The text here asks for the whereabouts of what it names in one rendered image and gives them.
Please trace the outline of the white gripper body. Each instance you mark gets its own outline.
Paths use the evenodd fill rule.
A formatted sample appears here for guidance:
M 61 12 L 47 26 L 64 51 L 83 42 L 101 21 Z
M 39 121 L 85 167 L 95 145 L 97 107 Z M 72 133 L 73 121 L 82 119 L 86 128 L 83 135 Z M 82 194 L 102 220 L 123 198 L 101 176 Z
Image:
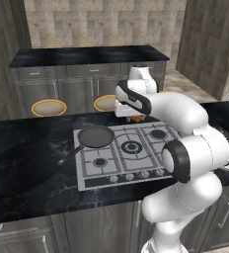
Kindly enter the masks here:
M 123 105 L 119 101 L 115 101 L 114 103 L 114 113 L 118 118 L 141 116 L 140 112 L 137 112 L 128 105 Z

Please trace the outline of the black frying pan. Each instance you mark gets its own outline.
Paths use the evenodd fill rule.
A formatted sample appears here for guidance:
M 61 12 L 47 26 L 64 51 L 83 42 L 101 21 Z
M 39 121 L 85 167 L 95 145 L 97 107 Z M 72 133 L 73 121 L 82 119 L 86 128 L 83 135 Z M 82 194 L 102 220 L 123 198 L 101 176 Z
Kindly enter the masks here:
M 80 145 L 76 147 L 65 158 L 58 161 L 58 165 L 62 165 L 63 163 L 65 163 L 69 158 L 74 156 L 84 147 L 102 148 L 110 145 L 115 139 L 115 134 L 107 126 L 86 126 L 78 132 L 77 138 L 79 140 Z

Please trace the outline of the grey gas hob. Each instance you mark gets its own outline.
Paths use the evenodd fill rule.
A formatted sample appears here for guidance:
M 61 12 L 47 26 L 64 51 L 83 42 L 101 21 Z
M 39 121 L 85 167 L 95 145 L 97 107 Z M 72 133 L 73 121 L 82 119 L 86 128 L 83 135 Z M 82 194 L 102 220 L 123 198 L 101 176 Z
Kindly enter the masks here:
M 163 122 L 112 126 L 114 141 L 104 148 L 85 147 L 75 156 L 79 191 L 99 190 L 127 184 L 169 179 L 161 152 L 166 143 L 179 139 L 181 135 Z M 156 169 L 164 175 L 157 176 Z M 148 178 L 140 173 L 148 171 Z M 131 173 L 131 181 L 125 175 Z M 117 175 L 116 183 L 110 176 Z

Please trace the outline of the grey island cupboards black top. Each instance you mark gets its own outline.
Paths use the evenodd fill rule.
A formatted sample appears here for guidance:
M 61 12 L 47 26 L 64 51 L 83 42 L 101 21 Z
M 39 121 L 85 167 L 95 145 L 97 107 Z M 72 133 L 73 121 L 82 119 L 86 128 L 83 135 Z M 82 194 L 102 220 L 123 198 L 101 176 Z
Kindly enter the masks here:
M 151 45 L 39 48 L 19 50 L 10 68 L 22 115 L 31 118 L 33 104 L 44 99 L 64 102 L 68 115 L 93 113 L 95 100 L 112 95 L 137 64 L 162 88 L 168 60 Z

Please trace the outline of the tall dark wood cupboard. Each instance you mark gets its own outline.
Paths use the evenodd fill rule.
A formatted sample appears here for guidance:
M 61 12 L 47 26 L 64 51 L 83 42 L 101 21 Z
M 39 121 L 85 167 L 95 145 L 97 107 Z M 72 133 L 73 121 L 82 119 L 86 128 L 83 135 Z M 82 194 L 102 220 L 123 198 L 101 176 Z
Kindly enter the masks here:
M 31 48 L 24 0 L 0 0 L 0 121 L 21 116 L 9 64 L 21 48 Z
M 188 0 L 176 69 L 218 101 L 229 100 L 229 0 Z

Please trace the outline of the grey wood drawer front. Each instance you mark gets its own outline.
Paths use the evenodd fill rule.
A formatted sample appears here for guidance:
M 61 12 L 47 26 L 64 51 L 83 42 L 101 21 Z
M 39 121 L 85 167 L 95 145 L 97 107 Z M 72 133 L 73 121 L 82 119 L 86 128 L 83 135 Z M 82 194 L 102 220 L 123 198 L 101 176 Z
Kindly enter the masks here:
M 22 230 L 34 231 L 51 227 L 51 219 L 49 216 L 35 217 L 11 222 L 3 222 L 1 232 L 19 232 Z

